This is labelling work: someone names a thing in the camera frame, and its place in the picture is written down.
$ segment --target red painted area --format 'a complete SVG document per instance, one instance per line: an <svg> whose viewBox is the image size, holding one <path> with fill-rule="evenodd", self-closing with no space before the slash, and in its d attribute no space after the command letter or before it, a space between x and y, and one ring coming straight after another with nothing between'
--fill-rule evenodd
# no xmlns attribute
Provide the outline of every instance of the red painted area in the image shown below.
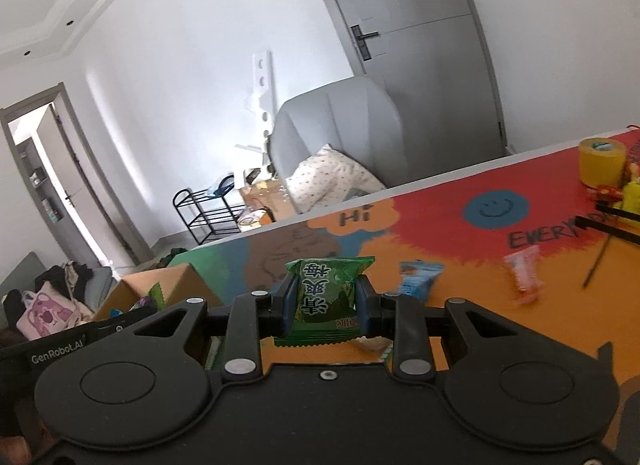
<svg viewBox="0 0 640 465"><path fill-rule="evenodd" d="M631 147L640 142L640 131L614 138ZM502 189L529 200L525 219L496 230L477 228L464 220L462 211L470 199ZM577 148L404 194L394 199L394 208L400 219L389 230L402 241L462 261L500 259L529 243L538 244L541 254L552 254L602 237L566 224L576 215L602 217L578 177Z"/></svg>

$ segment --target blue smiley face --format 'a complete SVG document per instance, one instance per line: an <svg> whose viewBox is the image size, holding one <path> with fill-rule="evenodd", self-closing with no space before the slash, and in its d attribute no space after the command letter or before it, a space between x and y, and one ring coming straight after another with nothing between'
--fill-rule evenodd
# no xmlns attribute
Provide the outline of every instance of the blue smiley face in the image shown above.
<svg viewBox="0 0 640 465"><path fill-rule="evenodd" d="M463 216L477 228L494 230L515 225L529 214L529 201L510 190L492 190L466 204Z"/></svg>

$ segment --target green snack package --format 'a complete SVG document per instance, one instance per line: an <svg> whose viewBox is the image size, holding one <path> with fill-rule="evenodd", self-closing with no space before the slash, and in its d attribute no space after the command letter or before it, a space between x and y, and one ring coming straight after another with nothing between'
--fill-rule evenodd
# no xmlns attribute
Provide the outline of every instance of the green snack package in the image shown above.
<svg viewBox="0 0 640 465"><path fill-rule="evenodd" d="M355 311L355 280L375 257L297 259L285 267L300 276L298 309L287 339L276 346L313 346L360 336Z"/></svg>

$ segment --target gray armchair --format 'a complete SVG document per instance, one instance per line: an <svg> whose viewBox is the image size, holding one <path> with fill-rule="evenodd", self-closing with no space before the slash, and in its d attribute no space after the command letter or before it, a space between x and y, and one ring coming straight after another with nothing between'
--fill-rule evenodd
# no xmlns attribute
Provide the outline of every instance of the gray armchair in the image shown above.
<svg viewBox="0 0 640 465"><path fill-rule="evenodd" d="M367 77L340 80L285 102L274 121L271 162L287 178L327 143L386 187L409 181L398 110Z"/></svg>

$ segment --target wooden table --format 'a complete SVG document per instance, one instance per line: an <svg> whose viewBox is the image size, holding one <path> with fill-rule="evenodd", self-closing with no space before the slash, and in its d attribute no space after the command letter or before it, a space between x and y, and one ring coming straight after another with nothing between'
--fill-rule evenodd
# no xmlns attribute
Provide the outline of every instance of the wooden table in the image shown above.
<svg viewBox="0 0 640 465"><path fill-rule="evenodd" d="M640 131L609 136L640 157ZM327 207L200 247L173 264L191 263L230 304L240 293L276 289L284 264L300 257L375 255L366 273L379 292L398 286L401 261L438 261L445 270L428 305L465 297L593 356L612 343L621 406L605 443L638 463L640 247L613 239L591 284L582 289L604 235L576 229L572 218L614 219L594 210L578 180L576 145L510 156ZM530 245L540 246L538 276L545 288L537 302L521 306L514 303L513 279L502 258ZM310 348L262 344L266 366L374 361L382 352L357 342ZM435 356L436 365L446 368L442 352Z"/></svg>

